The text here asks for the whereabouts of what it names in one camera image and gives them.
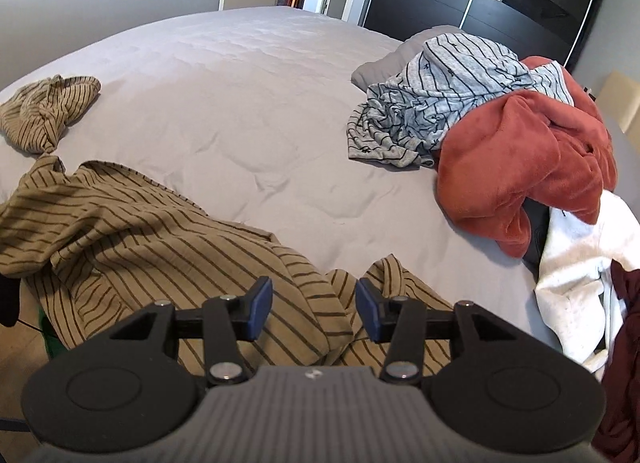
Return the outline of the tan striped shirt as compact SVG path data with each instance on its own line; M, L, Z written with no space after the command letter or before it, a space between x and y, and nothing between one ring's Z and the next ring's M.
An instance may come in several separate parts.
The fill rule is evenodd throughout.
M1 201L1 272L26 283L67 348L166 299L180 309L242 296L260 277L273 305L242 360L261 365L370 365L356 277L315 266L273 233L218 220L126 166L89 160L68 172L45 155Z

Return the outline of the white garment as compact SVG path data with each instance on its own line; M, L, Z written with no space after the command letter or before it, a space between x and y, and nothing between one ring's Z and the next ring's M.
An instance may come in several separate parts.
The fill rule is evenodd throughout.
M564 355L591 373L611 358L626 311L614 290L614 261L627 271L639 268L639 223L622 198L604 191L593 224L552 209L536 301Z

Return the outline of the grey striped garment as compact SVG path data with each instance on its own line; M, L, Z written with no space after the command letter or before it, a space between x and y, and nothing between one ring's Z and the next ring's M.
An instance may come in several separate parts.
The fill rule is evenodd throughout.
M434 36L399 73L367 88L347 122L348 157L432 168L446 134L466 114L518 90L574 104L558 62L529 67L484 37Z

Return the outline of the rust red fleece blanket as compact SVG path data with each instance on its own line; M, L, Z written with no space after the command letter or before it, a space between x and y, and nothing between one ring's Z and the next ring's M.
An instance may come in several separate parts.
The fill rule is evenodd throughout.
M452 223L515 258L532 238L526 200L595 223L617 167L601 113L570 73L530 56L479 59L463 78L487 100L442 142L436 196Z

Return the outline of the white bed sheet mattress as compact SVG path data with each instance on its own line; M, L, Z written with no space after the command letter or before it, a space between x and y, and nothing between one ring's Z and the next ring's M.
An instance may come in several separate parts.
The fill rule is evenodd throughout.
M475 301L554 345L533 275L447 220L434 171L348 157L347 119L364 98L352 72L397 46L299 9L216 11L126 30L17 84L99 79L99 99L56 150L68 170L86 160L134 168L321 269L362 275L394 255L446 301Z

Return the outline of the dark maroon garment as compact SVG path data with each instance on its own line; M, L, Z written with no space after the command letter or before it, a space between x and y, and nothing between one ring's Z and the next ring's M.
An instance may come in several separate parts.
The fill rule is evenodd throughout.
M639 271L626 271L617 261L611 267L614 290L626 305L613 357L602 386L606 410L592 445L611 462L639 461L640 308Z

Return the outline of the grey pillow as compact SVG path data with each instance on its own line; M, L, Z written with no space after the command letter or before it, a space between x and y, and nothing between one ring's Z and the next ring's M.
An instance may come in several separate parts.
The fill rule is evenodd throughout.
M371 85L386 82L397 75L417 54L423 50L424 42L446 33L462 33L460 28L441 25L416 33L405 40L395 51L384 58L361 64L352 73L352 85L366 92Z

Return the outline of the tan striped shorts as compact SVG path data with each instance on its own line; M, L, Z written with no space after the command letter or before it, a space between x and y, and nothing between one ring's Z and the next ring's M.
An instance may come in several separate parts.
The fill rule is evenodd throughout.
M23 153L52 153L66 129L98 100L101 89L93 76L55 75L25 85L2 103L1 132Z

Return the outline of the beige padded headboard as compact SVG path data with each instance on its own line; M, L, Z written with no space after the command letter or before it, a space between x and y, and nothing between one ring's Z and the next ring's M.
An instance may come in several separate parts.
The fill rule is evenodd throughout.
M597 106L615 120L636 151L639 151L640 84L619 72L612 71L598 93Z

